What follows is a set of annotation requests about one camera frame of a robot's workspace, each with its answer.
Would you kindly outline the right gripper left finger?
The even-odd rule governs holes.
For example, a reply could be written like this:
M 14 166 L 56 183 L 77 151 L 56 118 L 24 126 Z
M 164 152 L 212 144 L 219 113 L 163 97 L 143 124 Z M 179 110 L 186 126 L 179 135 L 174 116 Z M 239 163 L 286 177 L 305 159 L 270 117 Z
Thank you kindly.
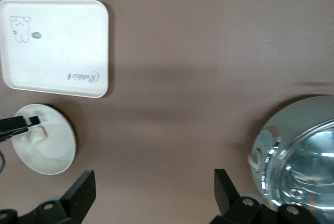
M 60 199 L 44 202 L 30 214 L 33 223 L 82 223 L 95 199 L 95 174 L 88 170 Z

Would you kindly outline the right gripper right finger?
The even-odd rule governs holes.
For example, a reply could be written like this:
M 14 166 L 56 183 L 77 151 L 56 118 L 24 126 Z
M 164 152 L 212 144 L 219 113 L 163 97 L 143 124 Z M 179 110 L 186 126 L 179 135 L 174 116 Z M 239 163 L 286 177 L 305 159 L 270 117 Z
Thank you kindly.
M 276 223 L 277 214 L 250 196 L 241 196 L 224 169 L 214 171 L 214 197 L 220 215 L 211 223 Z

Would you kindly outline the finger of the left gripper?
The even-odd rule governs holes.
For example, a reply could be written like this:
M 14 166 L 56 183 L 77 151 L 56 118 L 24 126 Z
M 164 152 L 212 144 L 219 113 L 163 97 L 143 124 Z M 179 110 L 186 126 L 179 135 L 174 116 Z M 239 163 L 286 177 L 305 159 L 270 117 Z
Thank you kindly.
M 18 128 L 18 129 L 10 130 L 10 131 L 7 131 L 7 132 L 1 132 L 0 140 L 7 140 L 7 139 L 9 139 L 9 138 L 11 138 L 15 135 L 25 133 L 28 130 L 29 129 L 26 127 L 26 128 Z
M 40 123 L 40 119 L 37 116 L 27 118 L 24 118 L 23 116 L 10 117 L 1 120 L 1 131 L 28 129 L 29 127 L 39 125 Z

